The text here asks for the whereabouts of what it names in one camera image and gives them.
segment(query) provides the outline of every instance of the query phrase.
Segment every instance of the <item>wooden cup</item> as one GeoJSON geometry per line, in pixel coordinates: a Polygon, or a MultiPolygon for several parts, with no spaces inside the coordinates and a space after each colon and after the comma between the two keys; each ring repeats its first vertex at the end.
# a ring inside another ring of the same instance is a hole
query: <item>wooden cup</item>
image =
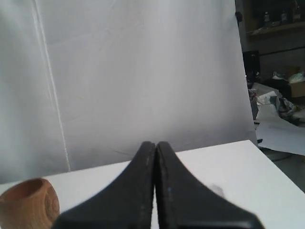
{"type": "Polygon", "coordinates": [[[24,181],[0,196],[2,229],[50,229],[58,215],[56,192],[43,178],[24,181]]]}

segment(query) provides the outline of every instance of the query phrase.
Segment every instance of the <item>floor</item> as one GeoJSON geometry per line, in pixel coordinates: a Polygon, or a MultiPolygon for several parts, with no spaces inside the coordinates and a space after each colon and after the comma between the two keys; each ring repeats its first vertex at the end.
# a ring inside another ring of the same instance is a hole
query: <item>floor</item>
{"type": "Polygon", "coordinates": [[[274,162],[303,192],[305,192],[305,162],[300,155],[274,162]]]}

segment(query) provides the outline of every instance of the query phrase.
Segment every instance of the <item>white tabletop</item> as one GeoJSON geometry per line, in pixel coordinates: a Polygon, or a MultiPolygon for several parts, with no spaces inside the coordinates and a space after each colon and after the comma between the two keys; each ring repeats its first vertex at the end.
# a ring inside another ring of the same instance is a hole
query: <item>white tabletop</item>
{"type": "MultiPolygon", "coordinates": [[[[250,141],[183,151],[178,157],[201,182],[221,187],[227,200],[255,213],[266,229],[305,228],[305,194],[250,141]]],[[[46,178],[65,211],[110,184],[128,163],[46,178]]],[[[14,184],[0,185],[0,194],[14,184]]],[[[156,228],[154,201],[152,229],[156,228]]]]}

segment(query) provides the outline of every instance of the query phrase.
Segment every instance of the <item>white backdrop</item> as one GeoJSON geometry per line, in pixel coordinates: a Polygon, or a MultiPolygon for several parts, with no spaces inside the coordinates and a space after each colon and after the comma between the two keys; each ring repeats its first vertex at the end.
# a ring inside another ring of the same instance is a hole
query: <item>white backdrop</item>
{"type": "Polygon", "coordinates": [[[0,1],[0,183],[256,140],[234,0],[0,1]]]}

